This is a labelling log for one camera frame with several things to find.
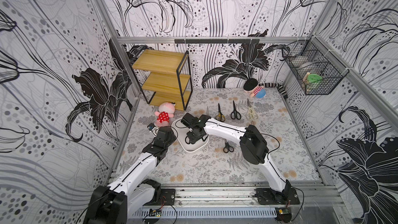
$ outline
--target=wooden shelf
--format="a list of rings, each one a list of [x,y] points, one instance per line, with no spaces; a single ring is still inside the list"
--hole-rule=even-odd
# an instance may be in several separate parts
[[[185,91],[190,77],[190,75],[180,74],[182,92]],[[175,71],[174,74],[152,72],[142,85],[142,89],[153,92],[178,94],[181,97],[180,86],[178,85],[178,78]]]
[[[157,73],[172,73],[175,75],[183,57],[184,53],[145,50],[137,61],[134,62],[132,68]]]
[[[184,104],[186,105],[188,102],[189,95],[192,91],[185,91],[184,93]],[[152,106],[160,106],[164,102],[175,102],[176,103],[176,110],[184,111],[182,106],[182,100],[180,93],[178,94],[170,94],[164,92],[156,92],[155,96],[153,97],[150,105]]]

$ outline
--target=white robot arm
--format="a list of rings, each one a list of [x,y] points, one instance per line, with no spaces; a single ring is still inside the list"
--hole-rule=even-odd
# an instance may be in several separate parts
[[[288,198],[291,185],[268,156],[267,142],[255,126],[237,127],[219,122],[207,115],[196,118],[189,113],[185,114],[181,123],[189,128],[187,137],[192,144],[209,134],[239,144],[243,157],[259,166],[275,198],[284,200]],[[148,128],[152,130],[154,125],[148,125]],[[130,213],[134,213],[147,202],[156,202],[160,197],[160,183],[144,178],[166,156],[167,148],[175,140],[176,136],[171,127],[160,127],[153,143],[142,150],[140,157],[128,171],[107,187],[97,187],[90,200],[83,224],[126,223]]]
[[[240,145],[241,138],[246,133],[245,127],[232,126],[214,118],[206,121],[204,129],[207,134],[225,138],[238,145]],[[264,162],[258,163],[258,167],[261,173],[266,177],[271,189],[278,192],[282,192],[285,189],[286,178],[279,172],[272,158],[268,155],[268,152]]]

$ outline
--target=wire basket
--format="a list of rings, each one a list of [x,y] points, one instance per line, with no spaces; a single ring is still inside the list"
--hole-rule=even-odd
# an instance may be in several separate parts
[[[328,95],[343,79],[311,41],[296,41],[288,46],[290,50],[283,50],[282,56],[306,95]]]

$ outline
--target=scissors handle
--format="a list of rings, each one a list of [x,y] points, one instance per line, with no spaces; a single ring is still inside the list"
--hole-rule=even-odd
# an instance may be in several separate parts
[[[258,119],[258,114],[254,111],[253,107],[249,107],[248,112],[246,113],[247,119]]]
[[[237,119],[237,120],[240,120],[242,118],[242,116],[240,115],[240,113],[239,112],[235,112],[235,111],[233,111],[232,113],[231,113],[231,119]]]
[[[234,152],[235,151],[235,149],[232,146],[230,146],[228,144],[228,142],[225,142],[225,147],[222,150],[223,150],[224,153]]]
[[[219,114],[216,116],[216,120],[221,121],[221,122],[224,122],[224,121],[225,121],[225,116],[219,113]]]

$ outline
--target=pink plush toy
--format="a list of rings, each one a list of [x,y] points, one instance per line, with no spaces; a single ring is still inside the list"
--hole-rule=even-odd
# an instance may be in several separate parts
[[[174,117],[174,112],[176,111],[175,106],[174,102],[165,102],[159,106],[159,112],[155,112],[155,115],[158,117],[155,122],[157,127],[166,127],[169,125],[169,120]]]

